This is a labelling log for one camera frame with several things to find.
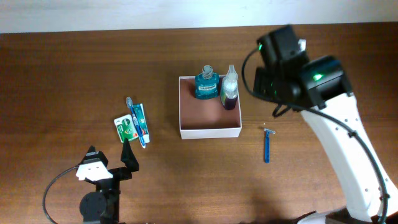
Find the clear soap pump bottle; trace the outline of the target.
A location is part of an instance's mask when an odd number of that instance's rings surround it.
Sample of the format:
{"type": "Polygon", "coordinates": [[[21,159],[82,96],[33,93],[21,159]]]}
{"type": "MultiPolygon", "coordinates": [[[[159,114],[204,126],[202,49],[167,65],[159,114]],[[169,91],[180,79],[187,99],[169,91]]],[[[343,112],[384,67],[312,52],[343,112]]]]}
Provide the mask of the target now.
{"type": "Polygon", "coordinates": [[[238,74],[234,65],[230,65],[221,82],[220,100],[224,109],[233,110],[238,99],[238,74]]]}

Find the teal mouthwash bottle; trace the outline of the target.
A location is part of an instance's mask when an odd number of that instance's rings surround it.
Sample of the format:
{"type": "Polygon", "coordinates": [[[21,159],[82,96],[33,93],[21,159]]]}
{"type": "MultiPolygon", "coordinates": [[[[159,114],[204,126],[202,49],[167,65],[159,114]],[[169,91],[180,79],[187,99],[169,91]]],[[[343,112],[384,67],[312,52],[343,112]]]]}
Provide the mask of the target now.
{"type": "Polygon", "coordinates": [[[195,77],[195,97],[199,100],[209,100],[218,96],[219,75],[213,67],[205,65],[200,74],[195,77]]]}

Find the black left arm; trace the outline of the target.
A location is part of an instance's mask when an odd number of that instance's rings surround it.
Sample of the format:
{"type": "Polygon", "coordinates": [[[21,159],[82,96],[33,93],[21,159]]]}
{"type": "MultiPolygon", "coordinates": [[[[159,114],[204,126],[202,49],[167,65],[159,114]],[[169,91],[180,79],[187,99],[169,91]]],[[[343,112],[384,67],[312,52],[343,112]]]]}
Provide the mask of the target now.
{"type": "Polygon", "coordinates": [[[120,223],[120,182],[132,179],[132,173],[139,171],[139,163],[128,139],[123,142],[121,162],[124,163],[123,167],[108,169],[105,154],[90,146],[78,164],[78,179],[95,186],[95,191],[87,193],[80,202],[83,223],[120,223]]]}

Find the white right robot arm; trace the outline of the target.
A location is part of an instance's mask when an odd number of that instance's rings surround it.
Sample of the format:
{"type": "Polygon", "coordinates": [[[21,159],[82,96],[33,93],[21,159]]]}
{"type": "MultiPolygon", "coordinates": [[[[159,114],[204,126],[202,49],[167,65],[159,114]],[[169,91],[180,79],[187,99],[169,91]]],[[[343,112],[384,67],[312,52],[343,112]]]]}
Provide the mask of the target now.
{"type": "Polygon", "coordinates": [[[264,66],[256,70],[252,94],[277,103],[274,116],[298,111],[321,142],[346,203],[312,212],[300,223],[396,223],[397,187],[366,134],[353,88],[340,61],[327,55],[310,60],[305,41],[291,26],[257,40],[264,66]]]}

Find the green Dettol soap bar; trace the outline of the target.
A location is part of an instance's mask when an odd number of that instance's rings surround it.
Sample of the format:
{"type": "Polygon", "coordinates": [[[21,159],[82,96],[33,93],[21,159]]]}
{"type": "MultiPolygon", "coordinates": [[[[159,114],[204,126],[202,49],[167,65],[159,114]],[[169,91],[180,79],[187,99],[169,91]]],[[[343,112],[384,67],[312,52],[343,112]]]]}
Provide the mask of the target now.
{"type": "Polygon", "coordinates": [[[114,119],[114,125],[122,143],[125,139],[133,141],[139,137],[130,114],[114,119]]]}

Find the teal toothpaste tube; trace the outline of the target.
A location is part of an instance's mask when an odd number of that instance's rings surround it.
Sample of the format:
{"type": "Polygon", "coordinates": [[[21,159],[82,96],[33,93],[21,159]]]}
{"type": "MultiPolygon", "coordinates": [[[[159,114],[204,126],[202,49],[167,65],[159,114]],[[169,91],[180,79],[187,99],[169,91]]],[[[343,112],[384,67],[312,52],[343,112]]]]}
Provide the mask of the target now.
{"type": "Polygon", "coordinates": [[[146,123],[146,116],[145,116],[145,112],[144,112],[144,106],[143,104],[134,104],[133,105],[134,111],[136,113],[136,117],[138,119],[139,122],[139,126],[141,128],[141,132],[144,138],[144,142],[146,144],[150,143],[150,135],[149,135],[149,130],[147,127],[147,123],[146,123]]]}

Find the blue disposable razor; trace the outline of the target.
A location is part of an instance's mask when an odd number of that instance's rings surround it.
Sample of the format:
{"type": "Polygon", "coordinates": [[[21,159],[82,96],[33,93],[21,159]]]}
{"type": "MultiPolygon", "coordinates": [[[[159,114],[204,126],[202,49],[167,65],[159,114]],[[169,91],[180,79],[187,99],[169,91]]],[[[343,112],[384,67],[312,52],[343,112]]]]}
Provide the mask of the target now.
{"type": "Polygon", "coordinates": [[[264,128],[265,139],[264,139],[264,162],[270,163],[270,135],[275,134],[275,131],[264,128]]]}

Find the blue toothbrush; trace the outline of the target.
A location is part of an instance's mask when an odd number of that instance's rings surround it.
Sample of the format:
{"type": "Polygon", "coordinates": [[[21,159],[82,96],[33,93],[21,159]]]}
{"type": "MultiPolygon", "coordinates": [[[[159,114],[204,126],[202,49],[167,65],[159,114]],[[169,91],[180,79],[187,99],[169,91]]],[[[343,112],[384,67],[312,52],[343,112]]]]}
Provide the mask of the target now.
{"type": "Polygon", "coordinates": [[[137,133],[138,133],[138,135],[139,135],[140,144],[141,144],[141,146],[145,149],[145,148],[146,148],[146,143],[145,143],[145,141],[144,141],[144,137],[143,137],[143,135],[142,135],[142,130],[141,130],[141,127],[139,126],[139,122],[138,122],[136,113],[135,113],[135,111],[134,111],[133,101],[132,101],[132,99],[131,99],[130,97],[127,97],[127,98],[126,98],[126,105],[127,105],[127,107],[130,109],[130,111],[131,111],[132,121],[133,121],[134,126],[135,126],[135,128],[136,128],[136,131],[137,131],[137,133]]]}

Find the white square cardboard box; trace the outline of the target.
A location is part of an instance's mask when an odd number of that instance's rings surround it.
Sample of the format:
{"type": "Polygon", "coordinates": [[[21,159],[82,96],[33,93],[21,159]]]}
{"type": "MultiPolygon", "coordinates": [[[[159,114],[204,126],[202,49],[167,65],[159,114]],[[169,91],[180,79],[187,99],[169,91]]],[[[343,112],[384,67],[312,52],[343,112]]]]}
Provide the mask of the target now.
{"type": "Polygon", "coordinates": [[[237,138],[242,130],[240,102],[226,110],[220,97],[195,98],[195,77],[178,81],[179,130],[182,139],[237,138]]]}

